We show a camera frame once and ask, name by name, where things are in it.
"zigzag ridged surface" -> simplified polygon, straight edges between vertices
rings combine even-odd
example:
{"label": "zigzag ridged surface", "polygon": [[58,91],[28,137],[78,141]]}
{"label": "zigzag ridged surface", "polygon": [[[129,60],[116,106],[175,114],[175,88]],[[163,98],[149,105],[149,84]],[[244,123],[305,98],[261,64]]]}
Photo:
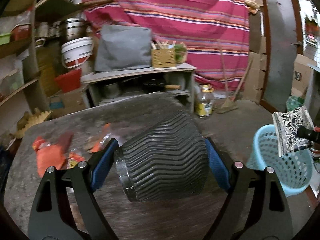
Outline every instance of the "zigzag ridged surface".
{"label": "zigzag ridged surface", "polygon": [[126,142],[122,154],[140,201],[198,194],[207,179],[204,138],[183,111]]}

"blue gripper pad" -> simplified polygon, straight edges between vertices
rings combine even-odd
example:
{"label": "blue gripper pad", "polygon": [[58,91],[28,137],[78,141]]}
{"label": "blue gripper pad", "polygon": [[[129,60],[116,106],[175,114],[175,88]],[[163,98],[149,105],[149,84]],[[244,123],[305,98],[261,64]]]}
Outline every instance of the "blue gripper pad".
{"label": "blue gripper pad", "polygon": [[92,172],[91,189],[95,192],[101,188],[111,166],[113,165],[113,153],[119,147],[118,141],[114,140],[105,151],[96,168]]}
{"label": "blue gripper pad", "polygon": [[210,141],[208,139],[205,139],[204,142],[208,151],[209,167],[214,174],[219,187],[224,189],[225,191],[228,191],[231,187],[229,182],[229,171],[223,164],[222,160],[220,159],[216,150],[213,148]]}

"door handle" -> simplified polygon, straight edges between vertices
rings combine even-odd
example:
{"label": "door handle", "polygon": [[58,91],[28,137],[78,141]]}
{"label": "door handle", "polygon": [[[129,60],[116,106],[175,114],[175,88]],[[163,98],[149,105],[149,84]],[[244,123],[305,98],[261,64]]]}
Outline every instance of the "door handle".
{"label": "door handle", "polygon": [[291,43],[292,45],[296,45],[296,46],[301,46],[302,45],[302,42],[301,41],[298,41],[296,43]]}

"metal screw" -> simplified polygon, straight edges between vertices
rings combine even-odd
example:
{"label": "metal screw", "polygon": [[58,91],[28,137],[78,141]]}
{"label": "metal screw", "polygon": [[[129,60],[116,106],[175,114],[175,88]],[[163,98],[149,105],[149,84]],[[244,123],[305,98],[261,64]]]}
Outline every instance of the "metal screw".
{"label": "metal screw", "polygon": [[238,169],[241,169],[243,167],[243,163],[242,162],[235,162],[235,167]]}
{"label": "metal screw", "polygon": [[82,161],[78,163],[79,168],[84,168],[85,166],[87,166],[87,162]]}
{"label": "metal screw", "polygon": [[267,172],[273,173],[275,170],[272,167],[267,167]]}
{"label": "metal screw", "polygon": [[47,168],[47,172],[51,173],[54,171],[54,167],[53,166],[50,166],[49,168]]}

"blue laundry basket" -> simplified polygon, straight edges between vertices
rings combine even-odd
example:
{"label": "blue laundry basket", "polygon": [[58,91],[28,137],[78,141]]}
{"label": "blue laundry basket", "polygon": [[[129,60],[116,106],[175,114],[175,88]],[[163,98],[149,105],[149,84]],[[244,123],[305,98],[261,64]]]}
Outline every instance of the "blue laundry basket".
{"label": "blue laundry basket", "polygon": [[278,140],[273,124],[261,127],[254,135],[253,150],[247,167],[263,171],[272,167],[285,195],[297,195],[309,185],[312,175],[312,158],[308,149],[278,156]]}

